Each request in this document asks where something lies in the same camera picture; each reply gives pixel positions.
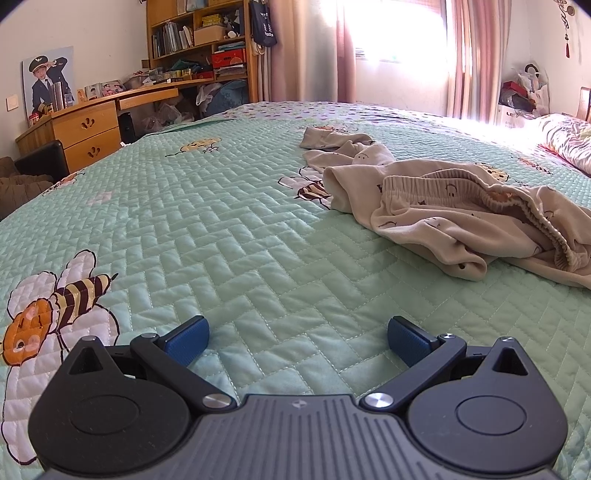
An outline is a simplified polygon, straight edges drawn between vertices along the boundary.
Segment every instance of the shelf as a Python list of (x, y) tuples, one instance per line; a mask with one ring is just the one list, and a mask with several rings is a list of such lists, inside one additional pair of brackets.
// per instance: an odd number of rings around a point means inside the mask
[(183, 53), (186, 53), (188, 51), (199, 50), (200, 48), (211, 47), (212, 45), (224, 45), (226, 43), (233, 43), (235, 41), (241, 41), (241, 40), (244, 40), (244, 36), (236, 37), (236, 38), (224, 38), (223, 40), (216, 40), (216, 41), (211, 41), (211, 42), (207, 42), (207, 43), (201, 43), (199, 45), (195, 45), (194, 47), (184, 48), (182, 50), (174, 51), (174, 52), (168, 53), (166, 55), (154, 57), (154, 60), (162, 60), (162, 59), (166, 59), (169, 57), (182, 55)]
[(227, 10), (228, 8), (240, 7), (242, 5), (243, 5), (242, 0), (234, 0), (232, 2), (226, 2), (224, 4), (214, 5), (212, 7), (200, 8), (199, 10), (195, 10), (194, 13), (198, 13), (199, 15), (201, 15), (203, 17), (205, 15), (215, 14), (217, 12)]
[(218, 40), (218, 41), (214, 41), (212, 42), (212, 44), (215, 45), (225, 45), (226, 43), (234, 43), (236, 41), (243, 41), (246, 37), (244, 35), (241, 35), (240, 37), (234, 37), (234, 38), (224, 38), (223, 40)]
[(163, 22), (152, 25), (152, 28), (162, 27), (164, 24), (167, 24), (168, 22), (178, 22), (180, 20), (184, 20), (185, 18), (193, 18), (193, 13), (194, 12), (187, 12), (185, 14), (177, 15), (176, 17), (172, 17), (172, 18), (169, 18), (168, 20), (164, 20)]
[(216, 75), (215, 81), (216, 82), (228, 82), (230, 80), (246, 80), (247, 78), (248, 78), (248, 74), (247, 73), (238, 73), (237, 75), (226, 75), (226, 76), (223, 76), (223, 77), (218, 77)]

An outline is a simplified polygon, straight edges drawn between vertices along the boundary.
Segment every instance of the light switch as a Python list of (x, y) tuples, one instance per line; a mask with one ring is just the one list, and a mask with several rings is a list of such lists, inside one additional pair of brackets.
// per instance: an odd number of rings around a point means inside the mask
[(15, 108), (18, 108), (18, 96), (12, 95), (6, 99), (6, 110), (9, 112)]

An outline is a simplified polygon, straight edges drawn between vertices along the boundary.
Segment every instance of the metal thermos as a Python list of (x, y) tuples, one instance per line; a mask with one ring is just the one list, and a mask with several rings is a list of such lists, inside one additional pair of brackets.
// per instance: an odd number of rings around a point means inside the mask
[(64, 92), (61, 89), (61, 82), (55, 82), (51, 86), (51, 103), (53, 104), (53, 111), (58, 112), (64, 109)]

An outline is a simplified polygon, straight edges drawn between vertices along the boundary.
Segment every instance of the drawer handle cutout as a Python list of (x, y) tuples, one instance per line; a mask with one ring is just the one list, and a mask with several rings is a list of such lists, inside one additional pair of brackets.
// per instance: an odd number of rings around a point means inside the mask
[(89, 129), (90, 127), (92, 127), (95, 124), (95, 119), (94, 118), (87, 118), (86, 120), (84, 120), (82, 122), (82, 128)]
[(96, 148), (95, 147), (92, 147), (90, 149), (90, 151), (88, 152), (88, 156), (90, 158), (95, 158), (95, 157), (98, 156), (99, 153), (100, 153), (100, 147), (96, 147)]

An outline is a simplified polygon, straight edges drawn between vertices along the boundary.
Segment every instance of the black gripper base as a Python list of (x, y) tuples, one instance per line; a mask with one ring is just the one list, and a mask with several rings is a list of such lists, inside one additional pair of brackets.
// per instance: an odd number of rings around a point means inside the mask
[[(242, 408), (204, 416), (189, 441), (147, 470), (117, 480), (468, 480), (423, 455), (400, 421), (348, 395), (250, 395)], [(557, 480), (549, 470), (523, 480)], [(73, 480), (51, 471), (43, 480)]]

